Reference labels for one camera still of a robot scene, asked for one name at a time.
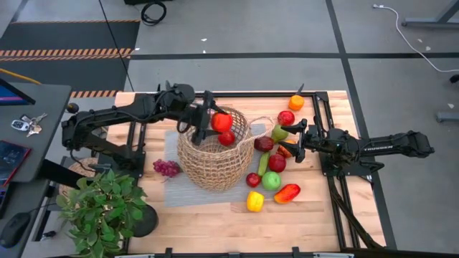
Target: monitor screen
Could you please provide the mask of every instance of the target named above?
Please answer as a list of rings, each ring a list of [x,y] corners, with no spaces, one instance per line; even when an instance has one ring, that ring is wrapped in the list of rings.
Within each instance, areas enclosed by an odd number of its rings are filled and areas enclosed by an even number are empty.
[[[0,105],[31,105],[35,101],[20,90],[0,79]]]

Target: wooden tabletop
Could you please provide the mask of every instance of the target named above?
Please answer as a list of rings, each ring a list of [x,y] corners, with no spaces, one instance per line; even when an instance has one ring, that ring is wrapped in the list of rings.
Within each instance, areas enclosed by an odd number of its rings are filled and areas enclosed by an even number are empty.
[[[131,104],[134,95],[133,92],[118,93],[115,105]],[[328,91],[328,96],[335,127],[357,136],[346,92]],[[248,120],[261,115],[276,118],[280,111],[288,108],[288,97],[219,97],[216,101],[218,105],[241,111]],[[294,113],[295,123],[301,118],[312,122],[310,98],[305,97],[303,108]],[[268,199],[260,213],[249,212],[245,202],[165,207],[164,178],[153,170],[152,163],[164,159],[165,132],[175,130],[175,127],[176,122],[172,120],[147,126],[145,171],[139,186],[148,195],[146,202],[158,212],[159,225],[148,236],[132,238],[129,253],[164,253],[167,247],[174,248],[174,253],[291,252],[292,247],[299,247],[302,252],[339,250],[331,197],[317,153],[307,151],[302,163],[295,163],[292,158],[288,160],[287,168],[281,174],[283,184],[296,183],[301,187],[300,195],[289,204],[280,205]],[[128,123],[110,126],[107,139],[114,144],[124,144],[128,129]],[[376,242],[384,245],[370,184],[356,176],[347,177],[347,184],[357,219]],[[346,243],[351,247],[344,215],[342,219]]]

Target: basket handle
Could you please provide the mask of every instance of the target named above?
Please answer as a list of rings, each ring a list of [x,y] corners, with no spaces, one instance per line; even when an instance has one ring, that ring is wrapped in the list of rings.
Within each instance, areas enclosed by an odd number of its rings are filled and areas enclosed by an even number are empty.
[[[261,133],[261,134],[259,134],[259,135],[254,135],[254,136],[252,136],[252,137],[250,137],[250,138],[248,138],[248,139],[245,139],[245,140],[241,140],[241,141],[236,145],[236,148],[237,148],[237,149],[239,149],[240,146],[241,146],[243,143],[250,142],[251,140],[254,140],[254,139],[256,139],[256,138],[260,138],[260,137],[266,136],[268,133],[271,133],[271,131],[274,129],[275,123],[274,123],[273,119],[272,119],[270,116],[264,115],[264,116],[260,116],[259,118],[255,118],[254,120],[252,120],[252,121],[250,121],[250,122],[248,123],[249,127],[250,127],[250,125],[252,125],[252,123],[255,122],[256,120],[261,120],[261,119],[268,119],[268,120],[271,122],[271,125],[272,125],[271,128],[268,129],[268,130],[266,130],[264,133]]]

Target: black and orange striped tape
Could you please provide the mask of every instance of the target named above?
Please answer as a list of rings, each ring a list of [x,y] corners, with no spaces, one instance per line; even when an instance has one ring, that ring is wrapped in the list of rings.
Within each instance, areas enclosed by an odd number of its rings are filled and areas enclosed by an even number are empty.
[[[40,60],[71,60],[71,59],[100,59],[131,58],[133,49],[33,49],[33,50],[0,50],[2,61],[40,61]]]
[[[105,20],[85,20],[85,21],[15,21],[11,24],[51,24],[51,23],[98,23],[106,22]],[[140,22],[138,19],[118,19],[108,20],[108,22]]]
[[[122,90],[83,90],[74,91],[70,97],[115,97]]]

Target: purple grapes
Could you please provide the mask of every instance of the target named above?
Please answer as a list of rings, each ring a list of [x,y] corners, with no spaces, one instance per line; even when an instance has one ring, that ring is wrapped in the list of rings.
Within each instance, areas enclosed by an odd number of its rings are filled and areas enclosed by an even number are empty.
[[[163,176],[174,177],[180,173],[179,164],[175,161],[162,161],[158,159],[157,161],[153,162],[153,168],[156,172],[160,173]]]

